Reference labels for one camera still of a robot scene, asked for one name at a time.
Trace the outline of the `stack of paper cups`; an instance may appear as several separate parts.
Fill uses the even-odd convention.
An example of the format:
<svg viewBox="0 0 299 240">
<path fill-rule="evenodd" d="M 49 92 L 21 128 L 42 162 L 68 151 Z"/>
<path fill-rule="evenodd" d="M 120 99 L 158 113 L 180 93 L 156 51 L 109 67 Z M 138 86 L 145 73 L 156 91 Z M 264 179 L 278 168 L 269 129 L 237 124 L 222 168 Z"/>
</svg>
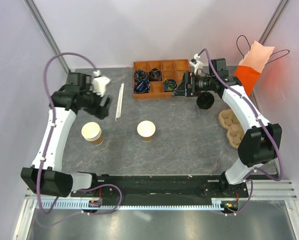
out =
<svg viewBox="0 0 299 240">
<path fill-rule="evenodd" d="M 98 146 L 103 142 L 102 129 L 96 122 L 88 122 L 81 129 L 81 135 L 91 144 Z"/>
</svg>

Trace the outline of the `stack of black lids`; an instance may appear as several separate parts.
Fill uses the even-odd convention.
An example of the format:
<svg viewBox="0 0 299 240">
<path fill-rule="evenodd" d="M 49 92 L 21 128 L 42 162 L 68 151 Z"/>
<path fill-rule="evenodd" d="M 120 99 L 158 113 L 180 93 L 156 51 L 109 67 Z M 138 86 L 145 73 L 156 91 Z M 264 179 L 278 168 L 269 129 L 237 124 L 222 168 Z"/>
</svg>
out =
<svg viewBox="0 0 299 240">
<path fill-rule="evenodd" d="M 214 96 L 208 91 L 202 92 L 197 97 L 197 100 L 196 100 L 197 106 L 203 110 L 210 109 L 213 106 L 214 102 L 215 102 Z"/>
</svg>

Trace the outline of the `single brown paper cup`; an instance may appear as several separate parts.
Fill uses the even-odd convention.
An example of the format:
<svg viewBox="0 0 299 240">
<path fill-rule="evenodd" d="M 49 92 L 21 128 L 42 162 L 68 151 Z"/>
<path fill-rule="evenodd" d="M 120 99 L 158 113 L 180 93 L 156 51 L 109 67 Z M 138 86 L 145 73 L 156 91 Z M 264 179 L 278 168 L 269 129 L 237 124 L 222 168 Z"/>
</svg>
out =
<svg viewBox="0 0 299 240">
<path fill-rule="evenodd" d="M 148 142 L 154 138 L 156 132 L 156 126 L 149 120 L 144 120 L 137 125 L 137 133 L 141 139 Z"/>
</svg>

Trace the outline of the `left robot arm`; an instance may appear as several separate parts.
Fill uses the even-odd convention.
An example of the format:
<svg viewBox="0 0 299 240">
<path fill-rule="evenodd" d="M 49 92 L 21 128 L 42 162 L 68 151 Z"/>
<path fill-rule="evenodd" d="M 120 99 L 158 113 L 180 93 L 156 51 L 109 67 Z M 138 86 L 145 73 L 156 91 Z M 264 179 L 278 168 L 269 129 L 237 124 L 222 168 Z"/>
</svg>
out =
<svg viewBox="0 0 299 240">
<path fill-rule="evenodd" d="M 50 95 L 48 123 L 39 151 L 30 167 L 23 167 L 21 179 L 33 193 L 67 197 L 82 189 L 89 197 L 99 192 L 99 184 L 91 173 L 74 175 L 62 172 L 62 160 L 70 129 L 80 110 L 103 120 L 109 115 L 112 97 L 106 96 L 110 79 L 99 70 L 92 75 L 71 72 L 66 83 Z"/>
</svg>

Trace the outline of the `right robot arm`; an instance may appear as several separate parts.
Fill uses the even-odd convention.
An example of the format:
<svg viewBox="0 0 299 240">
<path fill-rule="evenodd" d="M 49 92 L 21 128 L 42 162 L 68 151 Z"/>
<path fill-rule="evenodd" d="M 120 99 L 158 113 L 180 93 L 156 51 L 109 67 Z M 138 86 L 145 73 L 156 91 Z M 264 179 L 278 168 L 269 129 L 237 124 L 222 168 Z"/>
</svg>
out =
<svg viewBox="0 0 299 240">
<path fill-rule="evenodd" d="M 190 60 L 194 71 L 186 71 L 181 83 L 173 91 L 173 97 L 196 97 L 200 109 L 207 110 L 214 104 L 216 93 L 233 111 L 242 126 L 243 138 L 238 146 L 238 159 L 221 174 L 218 184 L 219 193 L 230 197 L 248 176 L 261 166 L 279 157 L 282 128 L 271 124 L 256 109 L 236 76 L 230 76 L 226 60 L 211 60 L 209 73 L 198 73 L 202 62 L 196 56 Z"/>
</svg>

